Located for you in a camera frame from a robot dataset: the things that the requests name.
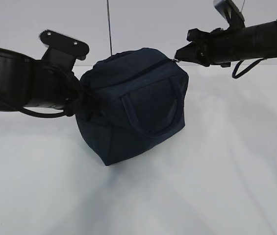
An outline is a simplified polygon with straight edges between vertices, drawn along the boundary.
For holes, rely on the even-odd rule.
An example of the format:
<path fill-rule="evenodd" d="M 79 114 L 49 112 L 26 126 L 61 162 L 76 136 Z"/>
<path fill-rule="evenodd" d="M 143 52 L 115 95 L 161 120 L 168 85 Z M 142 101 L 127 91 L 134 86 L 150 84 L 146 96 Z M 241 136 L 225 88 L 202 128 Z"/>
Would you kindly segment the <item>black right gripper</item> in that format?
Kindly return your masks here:
<path fill-rule="evenodd" d="M 208 39 L 208 32 L 201 31 L 197 28 L 189 29 L 187 33 L 187 41 L 190 43 L 176 51 L 175 59 L 182 62 L 198 64 L 204 67 L 216 65 L 221 66 L 222 68 L 229 68 L 231 62 L 213 62 L 212 57 L 209 54 Z"/>

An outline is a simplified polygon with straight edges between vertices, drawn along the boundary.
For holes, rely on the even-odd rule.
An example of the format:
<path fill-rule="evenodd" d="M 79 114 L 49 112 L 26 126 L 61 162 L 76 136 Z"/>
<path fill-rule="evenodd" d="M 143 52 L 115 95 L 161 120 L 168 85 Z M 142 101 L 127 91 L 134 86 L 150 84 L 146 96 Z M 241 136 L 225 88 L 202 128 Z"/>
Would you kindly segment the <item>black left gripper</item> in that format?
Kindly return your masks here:
<path fill-rule="evenodd" d="M 83 87 L 72 71 L 62 71 L 63 117 L 79 116 L 91 120 L 99 109 L 99 100 Z"/>

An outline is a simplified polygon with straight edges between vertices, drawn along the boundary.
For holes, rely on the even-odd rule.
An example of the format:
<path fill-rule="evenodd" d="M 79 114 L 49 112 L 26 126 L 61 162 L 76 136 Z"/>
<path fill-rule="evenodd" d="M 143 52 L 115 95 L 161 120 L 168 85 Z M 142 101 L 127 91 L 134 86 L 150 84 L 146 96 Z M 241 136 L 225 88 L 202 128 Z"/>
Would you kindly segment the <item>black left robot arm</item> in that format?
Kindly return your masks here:
<path fill-rule="evenodd" d="M 39 39 L 47 48 L 41 59 L 0 48 L 0 112 L 60 118 L 96 111 L 99 100 L 73 72 L 76 60 L 86 59 L 89 46 L 49 29 Z"/>

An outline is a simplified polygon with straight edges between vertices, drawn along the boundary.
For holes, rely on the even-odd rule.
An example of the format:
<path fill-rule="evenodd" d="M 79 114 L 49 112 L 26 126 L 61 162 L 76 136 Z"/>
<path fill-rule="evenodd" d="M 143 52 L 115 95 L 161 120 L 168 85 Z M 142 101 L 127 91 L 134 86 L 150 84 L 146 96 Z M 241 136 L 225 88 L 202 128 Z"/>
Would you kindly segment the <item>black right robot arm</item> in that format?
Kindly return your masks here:
<path fill-rule="evenodd" d="M 175 59 L 205 67 L 277 58 L 277 20 L 243 28 L 216 28 L 211 32 L 190 29 L 187 41 L 188 45 L 176 51 Z"/>

